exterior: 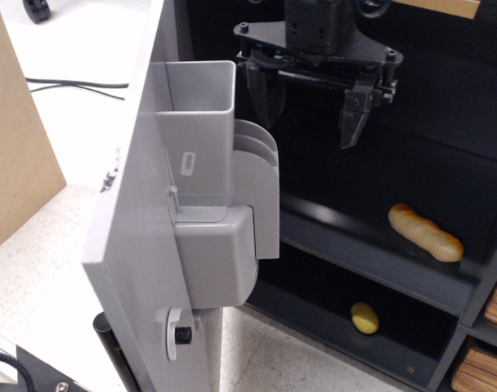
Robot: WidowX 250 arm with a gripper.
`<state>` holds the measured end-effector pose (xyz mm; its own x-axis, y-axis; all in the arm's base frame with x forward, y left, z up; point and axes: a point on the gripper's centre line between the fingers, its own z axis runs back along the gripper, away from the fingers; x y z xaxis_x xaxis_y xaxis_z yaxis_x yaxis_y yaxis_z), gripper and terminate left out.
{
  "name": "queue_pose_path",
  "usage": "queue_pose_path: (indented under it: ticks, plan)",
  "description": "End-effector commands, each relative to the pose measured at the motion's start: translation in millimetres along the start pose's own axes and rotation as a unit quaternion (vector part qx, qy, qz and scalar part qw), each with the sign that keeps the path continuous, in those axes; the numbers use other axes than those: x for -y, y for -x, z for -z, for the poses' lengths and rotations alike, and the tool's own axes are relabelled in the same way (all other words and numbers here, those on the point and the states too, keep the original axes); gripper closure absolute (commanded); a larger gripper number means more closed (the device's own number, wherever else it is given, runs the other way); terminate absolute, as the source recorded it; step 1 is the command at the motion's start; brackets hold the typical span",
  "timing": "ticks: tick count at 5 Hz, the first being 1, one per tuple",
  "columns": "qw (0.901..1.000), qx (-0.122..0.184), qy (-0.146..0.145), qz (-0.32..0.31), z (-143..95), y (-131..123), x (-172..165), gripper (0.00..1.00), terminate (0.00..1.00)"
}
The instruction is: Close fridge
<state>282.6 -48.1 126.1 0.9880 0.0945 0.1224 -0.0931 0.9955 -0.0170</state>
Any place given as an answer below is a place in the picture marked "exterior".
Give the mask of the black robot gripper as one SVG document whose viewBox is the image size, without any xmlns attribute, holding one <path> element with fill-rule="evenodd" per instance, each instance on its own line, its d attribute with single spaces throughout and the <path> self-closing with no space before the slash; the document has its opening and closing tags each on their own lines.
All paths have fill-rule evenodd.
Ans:
<svg viewBox="0 0 497 392">
<path fill-rule="evenodd" d="M 284 109 L 286 78 L 344 92 L 340 147 L 354 147 L 372 107 L 396 94 L 400 52 L 365 36 L 356 19 L 384 16 L 389 1 L 287 1 L 284 20 L 241 22 L 234 28 L 237 60 L 257 119 L 266 129 Z"/>
</svg>

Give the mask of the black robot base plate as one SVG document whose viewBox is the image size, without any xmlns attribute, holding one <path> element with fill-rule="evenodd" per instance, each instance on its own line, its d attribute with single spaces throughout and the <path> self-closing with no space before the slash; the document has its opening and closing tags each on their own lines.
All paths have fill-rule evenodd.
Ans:
<svg viewBox="0 0 497 392">
<path fill-rule="evenodd" d="M 0 352 L 0 363 L 16 371 L 16 382 L 0 382 L 0 391 L 87 391 L 74 379 L 19 346 L 15 355 Z"/>
</svg>

